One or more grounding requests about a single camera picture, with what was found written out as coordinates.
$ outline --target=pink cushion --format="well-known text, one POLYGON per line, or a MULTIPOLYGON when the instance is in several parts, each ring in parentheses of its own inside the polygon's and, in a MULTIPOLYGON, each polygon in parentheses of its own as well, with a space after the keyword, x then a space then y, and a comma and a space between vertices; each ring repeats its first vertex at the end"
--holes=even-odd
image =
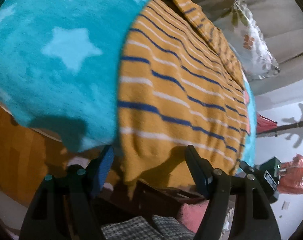
POLYGON ((196 233, 203 220, 208 203, 209 200, 194 205, 183 204, 178 213, 177 220, 196 233))

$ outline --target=wooden floor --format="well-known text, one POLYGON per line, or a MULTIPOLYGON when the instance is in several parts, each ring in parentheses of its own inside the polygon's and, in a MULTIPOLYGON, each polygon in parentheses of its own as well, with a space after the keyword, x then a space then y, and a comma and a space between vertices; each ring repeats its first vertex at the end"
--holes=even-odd
MULTIPOLYGON (((92 159, 97 154, 82 156, 92 159)), ((0 190, 15 201, 28 206, 44 176, 64 176, 74 156, 62 143, 18 125, 0 107, 0 190)))

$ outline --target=yellow striped garment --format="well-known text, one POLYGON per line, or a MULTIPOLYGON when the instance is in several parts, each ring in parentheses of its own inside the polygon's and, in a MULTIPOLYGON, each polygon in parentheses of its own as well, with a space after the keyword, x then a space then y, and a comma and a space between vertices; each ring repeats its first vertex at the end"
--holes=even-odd
POLYGON ((150 0, 132 25, 120 66, 118 115, 125 183, 193 185, 194 145, 233 174, 245 141, 241 64, 221 30, 190 0, 150 0))

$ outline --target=metal bolt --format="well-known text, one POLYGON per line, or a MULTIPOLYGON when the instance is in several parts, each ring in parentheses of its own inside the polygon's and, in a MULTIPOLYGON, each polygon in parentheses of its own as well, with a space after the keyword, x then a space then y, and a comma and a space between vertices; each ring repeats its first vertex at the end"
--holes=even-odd
POLYGON ((216 175, 222 175, 222 170, 221 170, 221 169, 214 169, 213 172, 214 172, 216 175))
POLYGON ((52 178, 53 178, 52 175, 47 174, 44 179, 48 181, 48 180, 51 180, 52 178))
POLYGON ((248 174, 247 175, 247 178, 250 179, 250 180, 254 180, 255 179, 255 176, 253 174, 248 174))
POLYGON ((77 174, 78 175, 84 175, 86 173, 86 170, 84 170, 84 169, 79 169, 78 171, 77 171, 77 174))

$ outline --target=plastic bag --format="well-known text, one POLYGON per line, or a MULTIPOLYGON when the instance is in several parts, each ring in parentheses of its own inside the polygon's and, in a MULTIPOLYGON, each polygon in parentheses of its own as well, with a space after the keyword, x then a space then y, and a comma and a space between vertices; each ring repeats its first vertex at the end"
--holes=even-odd
POLYGON ((282 163, 280 165, 280 170, 290 168, 290 167, 303 167, 303 156, 300 154, 296 154, 291 162, 282 163))
POLYGON ((289 167, 281 172, 277 189, 285 194, 303 194, 303 167, 289 167))

